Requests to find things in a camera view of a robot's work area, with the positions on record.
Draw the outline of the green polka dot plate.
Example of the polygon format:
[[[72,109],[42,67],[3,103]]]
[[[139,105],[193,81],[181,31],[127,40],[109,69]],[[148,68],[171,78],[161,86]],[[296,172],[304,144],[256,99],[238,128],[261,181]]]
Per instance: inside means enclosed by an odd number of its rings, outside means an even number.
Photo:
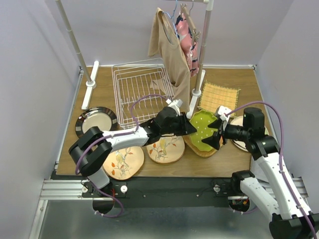
[[[213,135],[216,129],[207,126],[214,122],[217,118],[213,113],[200,110],[196,112],[190,119],[190,123],[197,129],[196,133],[190,134],[191,142],[201,151],[210,151],[213,147],[203,143],[201,140]]]

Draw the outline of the orange woven bamboo tray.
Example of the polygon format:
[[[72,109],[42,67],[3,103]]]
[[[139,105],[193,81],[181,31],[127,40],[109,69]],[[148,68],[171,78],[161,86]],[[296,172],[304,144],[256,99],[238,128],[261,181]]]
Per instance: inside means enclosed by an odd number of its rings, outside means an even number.
[[[203,158],[208,158],[211,157],[212,155],[214,155],[217,150],[216,149],[212,149],[210,151],[201,151],[199,150],[192,142],[191,139],[188,135],[183,136],[183,140],[184,142],[190,147],[190,149],[198,156],[203,157]]]

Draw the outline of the green yellow woven mat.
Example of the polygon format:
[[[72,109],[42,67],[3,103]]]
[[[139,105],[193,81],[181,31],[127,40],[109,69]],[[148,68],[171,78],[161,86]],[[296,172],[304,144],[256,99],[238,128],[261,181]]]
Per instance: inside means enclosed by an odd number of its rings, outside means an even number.
[[[219,106],[224,106],[234,110],[237,108],[239,92],[240,89],[222,87],[206,81],[202,88],[198,109],[214,113]]]

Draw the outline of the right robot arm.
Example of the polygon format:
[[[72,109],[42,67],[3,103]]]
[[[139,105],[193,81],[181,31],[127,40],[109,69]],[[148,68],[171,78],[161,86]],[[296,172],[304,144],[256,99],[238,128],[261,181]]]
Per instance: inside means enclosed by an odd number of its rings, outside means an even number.
[[[284,163],[282,149],[277,141],[265,134],[265,116],[261,109],[244,109],[243,124],[232,125],[232,111],[219,106],[217,119],[208,125],[216,131],[202,142],[218,150],[227,140],[245,143],[247,151],[260,166],[272,189],[269,194],[249,171],[232,174],[230,191],[242,193],[256,205],[269,221],[269,230],[275,239],[315,239],[319,231],[319,215],[304,201]]]

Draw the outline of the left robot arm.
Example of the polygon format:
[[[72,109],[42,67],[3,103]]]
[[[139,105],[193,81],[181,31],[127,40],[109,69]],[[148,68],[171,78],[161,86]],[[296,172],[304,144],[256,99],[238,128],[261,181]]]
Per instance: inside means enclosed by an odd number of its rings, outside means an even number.
[[[196,133],[184,112],[177,113],[164,107],[156,117],[138,124],[134,128],[118,131],[101,131],[97,126],[90,128],[68,150],[76,164],[75,173],[87,177],[98,196],[110,193],[110,179],[103,169],[109,154],[128,147],[147,146],[169,134],[184,136]]]

